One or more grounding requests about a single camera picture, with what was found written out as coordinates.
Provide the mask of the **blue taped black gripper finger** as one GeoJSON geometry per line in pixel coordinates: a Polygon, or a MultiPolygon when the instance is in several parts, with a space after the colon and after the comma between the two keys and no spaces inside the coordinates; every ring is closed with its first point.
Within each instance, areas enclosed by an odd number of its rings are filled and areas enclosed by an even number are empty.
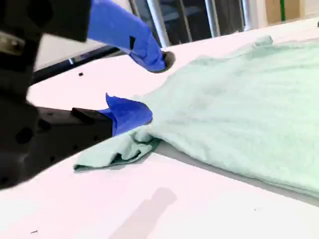
{"type": "Polygon", "coordinates": [[[67,62],[76,65],[103,58],[115,48],[149,72],[161,73],[175,62],[175,55],[162,51],[148,25],[112,0],[91,2],[87,42],[45,35],[41,42],[41,68],[67,62]]]}
{"type": "Polygon", "coordinates": [[[39,108],[37,171],[40,172],[76,153],[75,171],[129,164],[147,154],[152,142],[134,139],[134,130],[152,121],[143,103],[106,96],[107,109],[70,111],[39,108]]]}

